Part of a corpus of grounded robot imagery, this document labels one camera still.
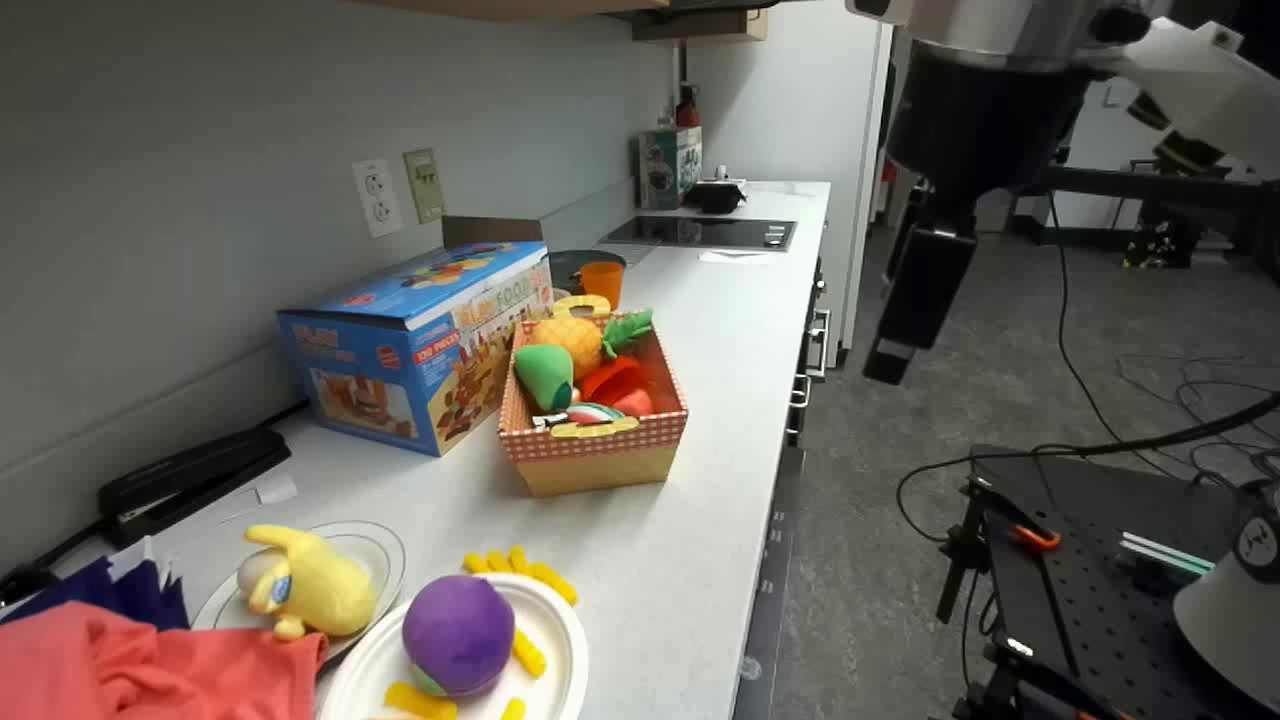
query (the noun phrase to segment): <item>black cable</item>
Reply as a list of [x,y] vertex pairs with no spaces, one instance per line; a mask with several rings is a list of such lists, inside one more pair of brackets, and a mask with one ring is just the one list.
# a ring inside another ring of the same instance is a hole
[[1179,432],[1163,432],[1163,435],[1140,435],[1140,442],[1121,442],[1121,443],[1040,443],[1034,454],[970,454],[970,456],[953,456],[953,461],[935,461],[935,465],[915,465],[908,467],[893,495],[897,495],[897,513],[903,518],[903,526],[924,536],[928,545],[943,545],[943,536],[928,533],[924,526],[915,526],[915,518],[908,513],[908,487],[928,476],[928,472],[939,472],[939,467],[956,467],[956,465],[982,465],[982,461],[1043,461],[1043,456],[1115,456],[1115,454],[1146,454],[1146,447],[1170,447],[1170,443],[1193,443],[1193,442],[1210,442],[1210,435],[1222,435],[1230,427],[1239,427],[1239,426],[1253,426],[1268,411],[1280,408],[1280,391],[1239,408],[1239,411],[1230,411],[1230,417],[1215,417],[1210,426],[1193,426],[1193,427],[1179,427]]
[[[1073,348],[1069,348],[1069,311],[1073,311],[1073,263],[1069,263],[1069,246],[1064,246],[1064,226],[1057,216],[1057,201],[1050,196],[1050,219],[1053,219],[1053,238],[1057,238],[1057,269],[1060,269],[1060,307],[1057,307],[1057,356],[1064,362],[1064,368],[1073,374],[1085,403],[1093,408],[1098,426],[1121,443],[1126,435],[1115,432],[1115,426],[1109,419],[1109,411],[1101,408],[1101,402],[1093,395],[1088,381],[1080,377]],[[1157,461],[1131,454],[1135,461],[1146,461],[1152,472],[1173,476],[1170,467],[1159,467]]]
[[915,518],[908,513],[908,487],[911,487],[915,476],[939,472],[939,467],[956,467],[956,465],[971,465],[971,456],[953,456],[953,461],[939,461],[939,465],[915,465],[915,467],[908,467],[908,472],[897,480],[897,487],[893,487],[897,513],[902,513],[902,518],[908,519],[908,530],[911,530],[915,536],[924,536],[928,545],[943,545],[943,536],[935,536],[935,533],[928,533],[924,526],[915,526]]
[[983,614],[975,614],[975,633],[982,638],[993,638],[995,633],[995,588],[989,591],[989,600],[983,600]]
[[[1248,391],[1268,391],[1268,389],[1260,389],[1260,386],[1239,386],[1239,381],[1186,381],[1186,386],[1173,389],[1173,402],[1176,402],[1176,408],[1189,411],[1193,419],[1203,419],[1203,417],[1193,408],[1193,402],[1189,402],[1189,391],[1200,395],[1200,389],[1248,389]],[[1280,435],[1274,435],[1265,426],[1248,426],[1248,427],[1260,432],[1265,442],[1280,443]]]
[[966,693],[971,683],[971,675],[970,675],[970,626],[971,626],[975,585],[982,585],[982,575],[971,574],[970,591],[966,591],[966,614],[959,614],[959,682],[966,682]]
[[[1179,417],[1189,417],[1176,402],[1170,402],[1170,395],[1159,395],[1157,389],[1149,389],[1146,381],[1129,377],[1129,374],[1126,374],[1126,356],[1115,356],[1115,381],[1129,386],[1131,391],[1140,391],[1140,395],[1149,395],[1149,402],[1157,402],[1157,403],[1176,408]],[[1159,454],[1159,447],[1152,447],[1152,454],[1163,456],[1163,461],[1173,461],[1173,465],[1179,465],[1179,467],[1193,472],[1193,476],[1203,472],[1196,461],[1186,461],[1186,456],[1173,456],[1173,454]]]

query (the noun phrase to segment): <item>toy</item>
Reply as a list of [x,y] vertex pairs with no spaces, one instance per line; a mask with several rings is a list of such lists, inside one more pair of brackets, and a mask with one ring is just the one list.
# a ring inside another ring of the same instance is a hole
[[649,389],[631,389],[630,395],[612,402],[612,408],[619,408],[630,417],[653,417],[653,395],[649,395]]
[[631,362],[631,356],[600,366],[591,377],[579,381],[579,395],[591,403],[616,403],[638,389],[644,391],[649,377],[644,377],[642,362]]
[[531,342],[568,348],[575,381],[600,368],[600,326],[584,318],[547,318],[531,329]]
[[644,335],[653,335],[653,311],[630,311],[630,318],[612,318],[605,326],[605,356],[616,362],[624,348],[642,344]]
[[551,426],[547,435],[551,442],[600,442],[600,435],[616,435],[616,432],[631,432],[631,427],[642,427],[642,419],[616,411],[616,419],[607,419],[607,426]]
[[422,693],[422,688],[412,688],[406,682],[388,683],[384,710],[415,718],[415,720],[455,720],[455,704],[451,702],[428,698],[428,693]]
[[525,702],[516,698],[507,710],[504,710],[504,720],[525,720]]
[[268,550],[242,565],[242,591],[253,614],[278,619],[278,638],[298,640],[309,628],[357,638],[371,619],[371,575],[325,536],[253,526],[246,542]]
[[607,403],[568,403],[566,419],[568,426],[579,426],[579,427],[591,427],[591,426],[612,426],[619,419],[624,411],[607,408]]
[[559,344],[525,344],[513,368],[537,411],[566,411],[571,403],[571,356]]
[[607,295],[559,295],[551,303],[551,318],[607,318],[607,311],[612,311]]
[[531,682],[547,672],[547,656],[525,633],[516,633],[513,656]]
[[531,582],[547,585],[566,606],[575,606],[575,585],[568,575],[559,575],[556,565],[528,559],[528,554],[519,545],[513,545],[507,556],[504,554],[470,554],[465,574],[474,574],[474,575],[483,575],[483,574],[531,575]]
[[320,303],[280,344],[320,426],[442,456],[498,411],[525,318],[551,307],[547,246],[415,255]]
[[513,656],[516,614],[488,582],[442,575],[415,591],[399,638],[422,688],[465,702],[501,682]]

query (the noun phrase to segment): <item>floor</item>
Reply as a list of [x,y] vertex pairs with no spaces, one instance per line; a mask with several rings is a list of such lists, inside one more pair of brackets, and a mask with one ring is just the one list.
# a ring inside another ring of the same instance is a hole
[[[859,342],[807,417],[768,688],[768,718],[781,720],[953,718],[959,628],[932,619],[943,556],[897,518],[897,476],[970,443],[1104,442],[1057,356],[1053,246],[983,242],[939,348],[915,356],[897,389],[859,377],[884,255],[871,238]],[[1244,386],[1280,389],[1280,290],[1268,275],[1222,255],[1196,255],[1193,273],[1129,273],[1101,253],[1069,253],[1069,273],[1069,348],[1121,435],[1193,426],[1173,403],[1186,381],[1234,381],[1186,389],[1200,417],[1257,402]],[[1234,442],[1244,454],[1276,443],[1260,432],[1280,435],[1280,417]],[[1260,476],[1222,442],[1152,461],[1179,476],[1193,476],[1189,461],[1230,480]],[[921,526],[943,533],[959,519],[956,480],[932,476],[911,491]]]

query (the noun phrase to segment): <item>white countertop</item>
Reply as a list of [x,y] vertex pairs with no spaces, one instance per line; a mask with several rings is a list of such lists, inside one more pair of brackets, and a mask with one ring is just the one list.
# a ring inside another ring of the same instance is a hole
[[[192,618],[250,556],[255,519],[394,530],[406,600],[474,550],[525,545],[579,588],[584,720],[732,718],[825,211],[828,183],[747,183],[732,216],[797,219],[787,253],[607,246],[688,403],[667,486],[537,499],[491,419],[444,461],[294,419],[294,461],[160,536]],[[255,487],[280,480],[298,495],[261,505]]]

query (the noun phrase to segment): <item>red cloth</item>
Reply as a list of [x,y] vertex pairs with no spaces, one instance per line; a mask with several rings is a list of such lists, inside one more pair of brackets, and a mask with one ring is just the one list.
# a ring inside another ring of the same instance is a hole
[[156,633],[60,606],[0,628],[3,720],[312,720],[320,638]]

